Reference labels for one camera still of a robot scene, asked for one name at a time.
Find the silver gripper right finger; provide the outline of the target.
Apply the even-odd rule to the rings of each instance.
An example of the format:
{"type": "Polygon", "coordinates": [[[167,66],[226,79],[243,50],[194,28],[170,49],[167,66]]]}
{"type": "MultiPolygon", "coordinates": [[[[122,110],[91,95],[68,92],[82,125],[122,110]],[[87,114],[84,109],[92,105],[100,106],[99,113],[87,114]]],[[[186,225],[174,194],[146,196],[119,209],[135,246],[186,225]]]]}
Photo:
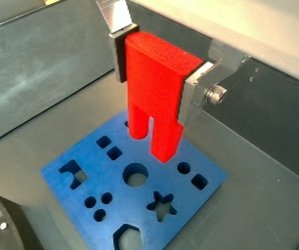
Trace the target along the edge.
{"type": "Polygon", "coordinates": [[[179,123],[186,126],[191,117],[196,116],[206,103],[220,104],[227,89],[220,82],[232,76],[251,56],[219,40],[210,45],[210,62],[187,76],[179,107],[179,123]]]}

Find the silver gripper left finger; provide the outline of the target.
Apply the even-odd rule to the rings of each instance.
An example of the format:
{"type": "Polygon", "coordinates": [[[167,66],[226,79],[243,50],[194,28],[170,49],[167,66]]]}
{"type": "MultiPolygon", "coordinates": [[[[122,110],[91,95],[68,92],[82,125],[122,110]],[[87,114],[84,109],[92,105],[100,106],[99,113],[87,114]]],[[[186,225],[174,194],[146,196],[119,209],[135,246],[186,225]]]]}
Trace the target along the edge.
{"type": "Polygon", "coordinates": [[[95,0],[110,28],[110,41],[115,61],[116,78],[120,83],[127,81],[127,36],[140,31],[134,23],[127,0],[95,0]]]}

